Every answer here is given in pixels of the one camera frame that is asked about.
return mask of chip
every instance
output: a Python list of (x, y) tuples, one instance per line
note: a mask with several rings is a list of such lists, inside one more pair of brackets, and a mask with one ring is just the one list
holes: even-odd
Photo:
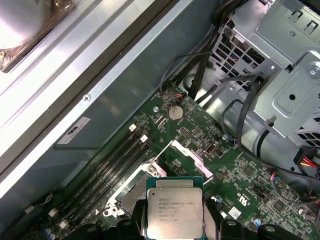
[(255, 169), (250, 166), (250, 165), (247, 165), (245, 166), (245, 168), (242, 170), (242, 172), (247, 176), (247, 177), (250, 177), (250, 175), (255, 171)]
[(276, 201), (276, 203), (273, 205), (273, 208), (280, 213), (280, 212), (285, 208), (285, 206), (286, 206), (286, 205), (285, 205), (281, 200), (278, 200), (278, 201)]
[(216, 178), (217, 179), (223, 179), (225, 176), (221, 173), (221, 172), (218, 172), (218, 174), (216, 175)]
[(152, 187), (147, 195), (147, 236), (150, 239), (199, 239), (203, 236), (201, 188)]

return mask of yellow wire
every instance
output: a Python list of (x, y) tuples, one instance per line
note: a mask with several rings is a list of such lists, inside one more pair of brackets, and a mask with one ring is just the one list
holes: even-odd
[(303, 166), (312, 167), (311, 165), (309, 165), (307, 163), (304, 163), (304, 162), (301, 162), (300, 164), (303, 165)]

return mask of motherboard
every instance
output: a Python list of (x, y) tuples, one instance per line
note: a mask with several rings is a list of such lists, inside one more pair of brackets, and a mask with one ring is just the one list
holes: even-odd
[[(171, 84), (166, 91), (181, 92)], [(107, 229), (117, 218), (130, 217), (136, 201), (146, 197), (148, 177), (163, 176), (203, 177), (204, 195), (216, 200), (222, 216), (254, 232), (261, 224), (275, 224), (302, 239), (317, 239), (314, 223), (302, 216), (315, 218), (315, 211), (280, 199), (270, 171), (223, 135), (220, 125), (192, 99), (157, 92), (54, 197), (48, 212), (21, 239), (48, 239), (50, 234), (62, 239), (86, 222)], [(276, 184), (284, 197), (299, 199), (280, 179)]]

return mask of circuit board component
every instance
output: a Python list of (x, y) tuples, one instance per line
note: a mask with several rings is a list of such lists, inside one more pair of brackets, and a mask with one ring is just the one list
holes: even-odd
[(148, 239), (203, 239), (203, 190), (194, 179), (201, 185), (201, 177), (147, 180)]

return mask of red wire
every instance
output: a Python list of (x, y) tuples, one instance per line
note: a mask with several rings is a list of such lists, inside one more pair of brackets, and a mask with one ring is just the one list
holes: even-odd
[(276, 173), (274, 172), (274, 173), (271, 175), (270, 180), (272, 181), (275, 176), (276, 176)]
[(307, 159), (306, 157), (303, 159), (303, 161), (305, 161), (307, 164), (311, 165), (311, 166), (314, 167), (314, 168), (317, 168), (317, 167), (318, 167), (314, 162), (310, 161), (310, 160)]

